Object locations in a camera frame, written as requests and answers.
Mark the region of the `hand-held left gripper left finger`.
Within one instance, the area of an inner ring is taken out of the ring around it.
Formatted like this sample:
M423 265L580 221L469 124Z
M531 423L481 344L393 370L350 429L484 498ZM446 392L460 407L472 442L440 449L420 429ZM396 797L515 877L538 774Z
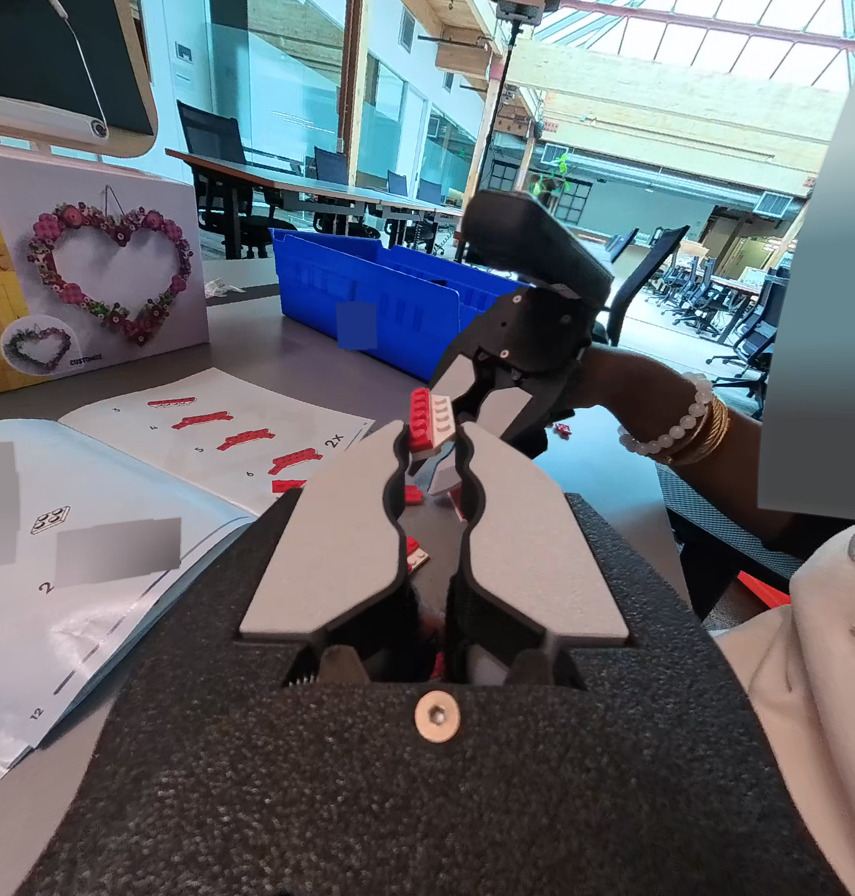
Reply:
M407 584L408 434L401 420L388 423L302 488L240 623L243 639L324 642Z

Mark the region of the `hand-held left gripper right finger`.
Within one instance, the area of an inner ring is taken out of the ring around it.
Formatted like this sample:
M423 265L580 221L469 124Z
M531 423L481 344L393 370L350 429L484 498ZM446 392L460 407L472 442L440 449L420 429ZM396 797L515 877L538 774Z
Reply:
M447 596L447 643L628 643L628 626L556 482L472 422L459 430L455 461L466 525Z

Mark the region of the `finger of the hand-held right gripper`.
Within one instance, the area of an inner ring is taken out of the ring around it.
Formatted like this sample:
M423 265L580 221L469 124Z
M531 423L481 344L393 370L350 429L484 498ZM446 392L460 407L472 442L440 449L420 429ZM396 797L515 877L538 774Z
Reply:
M505 429L517 418L518 414L527 406L530 395L520 388L506 388L492 391L485 397L479 406L477 425L496 437L502 437ZM435 456L424 461L428 462L436 456L441 456L433 467L430 484L427 488L429 494L441 496L458 487L461 478L456 469L454 446L458 434L459 424L455 439L444 445L444 448Z
M451 420L478 420L479 380L471 358L459 354L431 387L433 407Z

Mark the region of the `red and white brick strip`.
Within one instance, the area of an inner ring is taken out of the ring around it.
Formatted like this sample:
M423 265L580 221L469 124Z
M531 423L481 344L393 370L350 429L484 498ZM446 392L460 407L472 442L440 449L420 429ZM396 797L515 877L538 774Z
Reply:
M426 387L413 390L410 397L409 432L413 461L424 461L438 454L456 436L457 423L452 399L431 392Z

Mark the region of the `person's right hand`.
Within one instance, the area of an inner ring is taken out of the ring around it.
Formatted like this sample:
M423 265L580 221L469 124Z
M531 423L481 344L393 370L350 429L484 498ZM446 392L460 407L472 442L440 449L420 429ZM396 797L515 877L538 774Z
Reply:
M668 434L689 415L697 388L671 367L640 354L594 344L568 387L571 409L600 407L638 442Z

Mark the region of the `blue plastic bin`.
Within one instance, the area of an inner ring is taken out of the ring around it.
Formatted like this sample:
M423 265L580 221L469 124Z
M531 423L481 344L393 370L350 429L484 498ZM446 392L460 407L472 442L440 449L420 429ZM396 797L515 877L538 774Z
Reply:
M379 240L271 231L283 315L427 381L515 280Z

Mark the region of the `black office chair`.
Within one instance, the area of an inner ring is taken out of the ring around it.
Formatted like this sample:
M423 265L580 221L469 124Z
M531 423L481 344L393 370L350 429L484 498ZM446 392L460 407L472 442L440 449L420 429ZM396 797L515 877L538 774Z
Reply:
M607 308L608 317L605 324L605 338L609 346L618 346L624 319L630 304L656 274L665 260L678 251L681 241L689 230L690 225L664 230L648 249L638 266L614 294L609 308Z
M187 152L223 162L245 165L240 128L235 118L224 118L209 111L176 102L178 117L186 139ZM202 230L213 234L225 234L225 195L236 190L236 210L239 217L239 245L246 247L246 258L260 259L268 256L272 245L270 217L254 214L254 185L230 180L229 186L215 174L192 168L192 177L198 209L198 222Z
M349 186L348 165L342 153L318 147L315 147L313 152L316 179L345 188ZM348 218L318 212L313 215L313 228L322 234L380 239L379 231L368 226L363 218Z

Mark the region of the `open instruction booklet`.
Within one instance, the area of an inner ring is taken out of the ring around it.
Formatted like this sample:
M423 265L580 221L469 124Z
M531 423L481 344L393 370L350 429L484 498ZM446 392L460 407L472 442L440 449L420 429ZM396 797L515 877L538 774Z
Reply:
M0 420L0 778L373 425L214 368L58 421Z

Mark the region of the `green plant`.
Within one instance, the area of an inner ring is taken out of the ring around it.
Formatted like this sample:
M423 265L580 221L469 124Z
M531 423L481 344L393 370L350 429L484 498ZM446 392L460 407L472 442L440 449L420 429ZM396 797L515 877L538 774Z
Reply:
M535 183L531 186L531 194L542 203L550 201L551 197L559 196L561 192L567 189L567 173L569 171L568 164L569 152L560 155L552 167L550 173L539 174L536 176Z

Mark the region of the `row of black office chairs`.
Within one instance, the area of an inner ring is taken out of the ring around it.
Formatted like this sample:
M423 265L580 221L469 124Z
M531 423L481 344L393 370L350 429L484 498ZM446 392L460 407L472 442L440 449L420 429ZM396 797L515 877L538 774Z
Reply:
M713 275L713 259L670 264L653 276L649 292L657 306L673 314L708 342L727 347L705 365L735 365L736 375L716 375L714 387L740 389L762 420L779 322L790 282L790 266L780 264L738 280Z

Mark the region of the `red plastic piece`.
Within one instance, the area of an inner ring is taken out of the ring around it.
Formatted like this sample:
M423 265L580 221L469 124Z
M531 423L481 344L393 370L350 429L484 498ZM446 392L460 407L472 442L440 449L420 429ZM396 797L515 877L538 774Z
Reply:
M738 573L738 581L767 609L777 609L791 603L791 597L787 592L774 588L744 571Z

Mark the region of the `black tripod pole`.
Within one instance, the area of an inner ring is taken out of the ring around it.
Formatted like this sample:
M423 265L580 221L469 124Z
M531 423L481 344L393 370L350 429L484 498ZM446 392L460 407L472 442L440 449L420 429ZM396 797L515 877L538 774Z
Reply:
M545 1L498 1L495 4L496 18L510 24L510 33L502 58L502 68L490 68L487 100L478 130L479 141L475 147L475 156L472 159L463 194L463 209L466 209L469 201L477 192L486 168L487 156L516 41L524 26L537 26L542 22L547 7Z

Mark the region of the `long office table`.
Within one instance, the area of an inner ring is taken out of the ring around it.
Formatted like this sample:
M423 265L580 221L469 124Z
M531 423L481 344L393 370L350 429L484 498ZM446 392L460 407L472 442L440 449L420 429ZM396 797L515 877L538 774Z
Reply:
M450 221L456 228L464 215L463 210L456 207L390 195L379 190L312 180L273 168L216 160L172 149L165 152L170 158L186 163L192 172L209 175L223 186L226 230L223 246L225 258L231 261L242 256L237 198L241 186L274 191L281 197L285 210L332 214L346 220L366 215L402 222L433 217L437 223Z

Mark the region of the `heart wreath toy box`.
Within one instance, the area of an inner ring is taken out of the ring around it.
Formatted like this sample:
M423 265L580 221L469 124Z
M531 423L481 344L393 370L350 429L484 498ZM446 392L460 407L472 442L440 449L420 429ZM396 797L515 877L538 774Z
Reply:
M207 342L191 185L0 145L0 394Z

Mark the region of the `black board with wooden frame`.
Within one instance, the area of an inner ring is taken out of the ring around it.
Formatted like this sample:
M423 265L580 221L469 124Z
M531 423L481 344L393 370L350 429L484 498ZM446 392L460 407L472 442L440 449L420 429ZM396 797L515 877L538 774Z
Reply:
M0 141L119 159L150 151L158 115L128 1L0 1Z

